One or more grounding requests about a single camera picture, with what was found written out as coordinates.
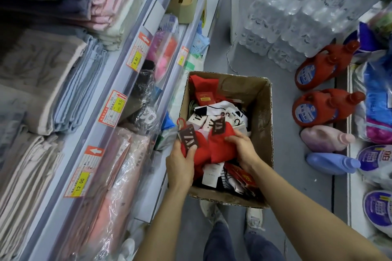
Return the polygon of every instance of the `blue bottle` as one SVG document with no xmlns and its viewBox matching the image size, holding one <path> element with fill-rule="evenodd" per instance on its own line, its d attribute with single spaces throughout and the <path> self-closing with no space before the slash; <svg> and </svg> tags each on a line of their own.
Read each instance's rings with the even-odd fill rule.
<svg viewBox="0 0 392 261">
<path fill-rule="evenodd" d="M 332 153 L 311 153 L 306 156 L 306 161 L 318 171 L 328 175 L 354 173 L 361 166 L 357 159 Z"/>
</svg>

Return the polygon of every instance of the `brown tag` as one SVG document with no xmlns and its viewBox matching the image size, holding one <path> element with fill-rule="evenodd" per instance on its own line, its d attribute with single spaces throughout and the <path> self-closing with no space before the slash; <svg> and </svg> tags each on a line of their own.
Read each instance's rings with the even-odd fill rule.
<svg viewBox="0 0 392 261">
<path fill-rule="evenodd" d="M 191 146 L 193 146 L 193 145 L 199 146 L 193 125 L 190 125 L 190 126 L 185 127 L 184 129 L 181 129 L 178 132 L 178 136 L 179 136 L 181 143 L 185 146 L 185 151 L 187 153 L 188 153 L 188 150 Z"/>
<path fill-rule="evenodd" d="M 218 120 L 214 121 L 214 125 L 213 125 L 213 132 L 211 133 L 211 135 L 215 135 L 215 134 L 223 134 L 226 131 L 226 118 L 225 117 L 221 117 Z"/>
</svg>

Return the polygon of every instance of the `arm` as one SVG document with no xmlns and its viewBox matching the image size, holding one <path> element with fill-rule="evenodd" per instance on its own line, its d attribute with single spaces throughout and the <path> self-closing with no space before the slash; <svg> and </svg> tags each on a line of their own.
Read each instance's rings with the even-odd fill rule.
<svg viewBox="0 0 392 261">
<path fill-rule="evenodd" d="M 236 131 L 242 168 L 256 180 L 279 224 L 306 261 L 388 261 L 365 237 L 295 189 L 256 154 L 249 137 Z"/>
<path fill-rule="evenodd" d="M 181 143 L 176 140 L 173 150 L 166 158 L 169 189 L 146 237 L 140 245 L 134 261 L 173 261 L 181 213 L 185 197 L 193 182 L 193 157 L 197 146 L 192 146 L 186 158 L 181 153 Z"/>
</svg>

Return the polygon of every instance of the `red detergent bottle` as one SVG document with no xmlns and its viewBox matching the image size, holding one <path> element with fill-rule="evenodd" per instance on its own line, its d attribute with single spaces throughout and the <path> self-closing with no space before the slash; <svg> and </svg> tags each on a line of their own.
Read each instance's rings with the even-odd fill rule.
<svg viewBox="0 0 392 261">
<path fill-rule="evenodd" d="M 326 81 L 339 60 L 338 56 L 322 53 L 306 59 L 295 73 L 295 84 L 298 89 L 311 90 Z"/>
<path fill-rule="evenodd" d="M 330 44 L 321 50 L 321 52 L 327 51 L 329 54 L 338 56 L 340 58 L 339 63 L 335 66 L 327 80 L 338 76 L 343 70 L 347 68 L 351 62 L 352 56 L 360 46 L 361 45 L 359 41 L 349 41 L 347 44 Z"/>
<path fill-rule="evenodd" d="M 349 93 L 342 89 L 325 89 L 321 91 L 331 97 L 339 98 L 337 109 L 331 120 L 327 123 L 334 123 L 336 121 L 345 120 L 349 115 L 355 111 L 355 106 L 361 101 L 365 100 L 366 96 L 362 92 Z"/>
<path fill-rule="evenodd" d="M 292 107 L 294 121 L 302 127 L 322 125 L 336 112 L 339 99 L 318 91 L 298 98 Z"/>
</svg>

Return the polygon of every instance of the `shoe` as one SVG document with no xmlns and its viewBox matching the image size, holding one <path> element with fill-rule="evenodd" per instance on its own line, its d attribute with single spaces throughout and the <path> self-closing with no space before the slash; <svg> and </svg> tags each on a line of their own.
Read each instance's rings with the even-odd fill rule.
<svg viewBox="0 0 392 261">
<path fill-rule="evenodd" d="M 247 230 L 265 231 L 263 228 L 263 210 L 248 207 L 246 209 L 246 225 Z"/>
<path fill-rule="evenodd" d="M 219 210 L 218 205 L 215 202 L 211 202 L 208 200 L 200 200 L 200 208 L 202 209 L 204 216 L 210 221 L 213 226 L 216 222 L 222 222 L 223 224 L 228 226 L 222 212 Z"/>
</svg>

